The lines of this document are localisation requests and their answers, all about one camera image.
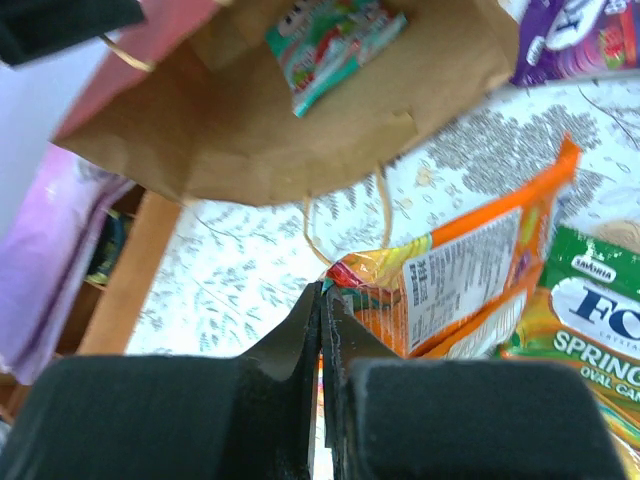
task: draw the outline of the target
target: brown paper bag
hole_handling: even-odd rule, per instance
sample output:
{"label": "brown paper bag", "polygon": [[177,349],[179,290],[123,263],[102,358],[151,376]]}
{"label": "brown paper bag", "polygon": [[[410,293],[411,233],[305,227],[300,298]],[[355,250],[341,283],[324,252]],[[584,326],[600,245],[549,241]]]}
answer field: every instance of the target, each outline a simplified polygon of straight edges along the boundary
{"label": "brown paper bag", "polygon": [[385,0],[405,31],[307,115],[264,33],[283,0],[238,1],[56,143],[174,200],[250,205],[344,188],[509,78],[517,25],[495,0]]}

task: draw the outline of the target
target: twisted paper handle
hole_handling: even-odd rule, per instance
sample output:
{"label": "twisted paper handle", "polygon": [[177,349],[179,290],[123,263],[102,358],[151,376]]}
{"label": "twisted paper handle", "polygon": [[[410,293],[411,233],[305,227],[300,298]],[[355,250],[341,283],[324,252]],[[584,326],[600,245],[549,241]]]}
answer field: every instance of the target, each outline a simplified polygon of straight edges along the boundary
{"label": "twisted paper handle", "polygon": [[135,57],[132,57],[127,52],[122,50],[116,43],[111,40],[106,35],[100,35],[100,40],[102,40],[107,47],[111,49],[113,53],[115,53],[118,58],[120,58],[126,64],[132,66],[136,70],[142,70],[143,72],[153,72],[153,69],[156,68],[155,64],[152,62],[143,62],[142,60],[138,60]]}
{"label": "twisted paper handle", "polygon": [[[378,186],[378,194],[380,195],[380,201],[382,202],[382,209],[384,212],[384,233],[382,235],[382,247],[387,248],[389,246],[389,240],[391,239],[391,228],[393,226],[391,218],[391,198],[385,184],[384,177],[382,176],[382,169],[377,166],[375,169],[376,185]],[[309,236],[309,217],[311,216],[311,198],[305,197],[304,199],[304,225],[303,235],[304,239],[309,244],[311,251],[318,257],[318,259],[326,266],[330,267],[333,262],[329,260],[324,254],[315,246],[313,240]]]}

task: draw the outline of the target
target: fox's candy package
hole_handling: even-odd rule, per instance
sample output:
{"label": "fox's candy package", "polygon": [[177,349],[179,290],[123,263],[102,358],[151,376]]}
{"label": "fox's candy package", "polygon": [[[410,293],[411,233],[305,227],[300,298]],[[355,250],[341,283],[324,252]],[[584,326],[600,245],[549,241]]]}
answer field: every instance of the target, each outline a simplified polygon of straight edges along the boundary
{"label": "fox's candy package", "polygon": [[639,24],[637,0],[531,0],[512,82],[536,85],[637,68]]}
{"label": "fox's candy package", "polygon": [[504,358],[575,368],[640,478],[640,255],[560,227]]}
{"label": "fox's candy package", "polygon": [[[404,247],[347,255],[325,284],[398,355],[469,357],[497,346],[538,280],[579,153],[565,140],[555,164],[520,190]],[[494,338],[485,324],[504,333]]]}
{"label": "fox's candy package", "polygon": [[293,112],[358,70],[404,28],[377,0],[298,0],[266,40],[293,92]]}

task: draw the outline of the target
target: purple package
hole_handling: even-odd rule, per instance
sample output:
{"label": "purple package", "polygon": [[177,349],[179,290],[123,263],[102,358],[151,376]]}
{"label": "purple package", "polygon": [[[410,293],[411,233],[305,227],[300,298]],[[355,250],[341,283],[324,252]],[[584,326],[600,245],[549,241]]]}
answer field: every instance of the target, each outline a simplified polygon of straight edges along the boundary
{"label": "purple package", "polygon": [[107,209],[133,182],[51,145],[0,239],[0,371],[32,383],[52,359]]}
{"label": "purple package", "polygon": [[639,24],[638,0],[531,0],[511,81],[530,86],[637,68]]}

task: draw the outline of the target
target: plastic wrapper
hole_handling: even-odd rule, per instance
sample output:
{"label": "plastic wrapper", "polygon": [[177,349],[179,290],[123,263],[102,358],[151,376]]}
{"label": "plastic wrapper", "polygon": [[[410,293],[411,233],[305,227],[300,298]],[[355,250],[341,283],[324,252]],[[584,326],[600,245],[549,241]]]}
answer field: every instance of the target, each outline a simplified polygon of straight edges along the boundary
{"label": "plastic wrapper", "polygon": [[404,15],[393,16],[376,0],[298,0],[266,36],[293,92],[293,112],[304,115],[406,23]]}
{"label": "plastic wrapper", "polygon": [[512,82],[537,85],[638,68],[639,24],[636,0],[531,0]]}
{"label": "plastic wrapper", "polygon": [[[481,355],[515,328],[548,256],[579,153],[565,140],[555,164],[520,190],[404,247],[347,255],[325,283],[341,288],[354,316],[398,355]],[[492,322],[506,322],[501,337],[481,328]]]}
{"label": "plastic wrapper", "polygon": [[640,256],[561,227],[503,358],[574,368],[593,390],[629,478],[640,478]]}

